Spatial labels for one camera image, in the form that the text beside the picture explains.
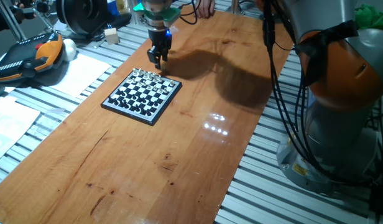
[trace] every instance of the yellow label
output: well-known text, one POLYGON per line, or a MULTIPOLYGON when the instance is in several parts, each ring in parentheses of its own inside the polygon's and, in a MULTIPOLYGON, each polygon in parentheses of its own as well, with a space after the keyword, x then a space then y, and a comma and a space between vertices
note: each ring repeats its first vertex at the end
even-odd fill
POLYGON ((308 170, 304 169, 303 167, 301 167, 300 165, 296 163, 293 165, 292 169, 302 176, 306 176, 306 173, 308 172, 308 170))

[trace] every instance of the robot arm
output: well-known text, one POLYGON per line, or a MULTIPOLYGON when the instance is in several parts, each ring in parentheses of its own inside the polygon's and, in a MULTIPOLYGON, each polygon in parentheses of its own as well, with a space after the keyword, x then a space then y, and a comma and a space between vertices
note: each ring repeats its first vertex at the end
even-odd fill
POLYGON ((161 69, 161 57, 163 61, 168 60, 172 44, 169 27, 180 17, 180 10, 171 8, 171 3, 171 0, 142 0, 142 3, 134 7, 134 11, 142 15, 140 20, 149 29, 152 47, 147 55, 157 69, 161 69))
POLYGON ((273 57, 275 40, 273 6, 302 66, 301 130, 289 118, 272 71, 274 94, 289 136, 288 143, 279 147, 277 160, 280 168, 291 166, 282 171, 292 182, 314 192, 330 193, 336 184, 367 185, 383 169, 383 144, 374 130, 364 128, 383 95, 383 30, 357 30, 355 5, 356 0, 283 0, 282 7, 276 0, 266 0, 264 4, 269 56, 273 57), (306 88, 311 94, 305 114, 306 88), (306 167, 302 168, 305 175, 295 166, 306 167))

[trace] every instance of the wooden tabletop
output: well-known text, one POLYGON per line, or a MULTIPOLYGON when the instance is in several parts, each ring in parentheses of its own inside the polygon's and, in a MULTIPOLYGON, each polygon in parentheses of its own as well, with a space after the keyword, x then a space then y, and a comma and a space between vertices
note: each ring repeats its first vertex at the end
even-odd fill
MULTIPOLYGON (((147 40, 0 184, 0 222, 213 222, 271 93, 262 22, 216 12, 175 26, 165 68, 183 87, 158 122, 100 107, 132 68, 158 72, 147 40)), ((280 71, 288 52, 274 52, 280 71)))

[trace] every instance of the black chess piece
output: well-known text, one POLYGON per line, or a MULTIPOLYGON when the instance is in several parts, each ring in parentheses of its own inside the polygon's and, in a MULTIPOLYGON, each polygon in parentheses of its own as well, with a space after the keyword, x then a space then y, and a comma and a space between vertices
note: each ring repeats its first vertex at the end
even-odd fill
POLYGON ((109 103, 114 103, 115 99, 111 98, 111 96, 108 96, 107 99, 109 100, 109 103))

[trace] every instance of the green cloth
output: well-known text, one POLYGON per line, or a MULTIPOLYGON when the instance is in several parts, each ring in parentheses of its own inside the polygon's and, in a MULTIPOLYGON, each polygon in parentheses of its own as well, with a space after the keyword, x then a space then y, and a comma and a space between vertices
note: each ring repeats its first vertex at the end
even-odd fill
POLYGON ((375 28, 383 30, 383 12, 369 5, 362 5, 355 9, 356 24, 359 29, 375 28))

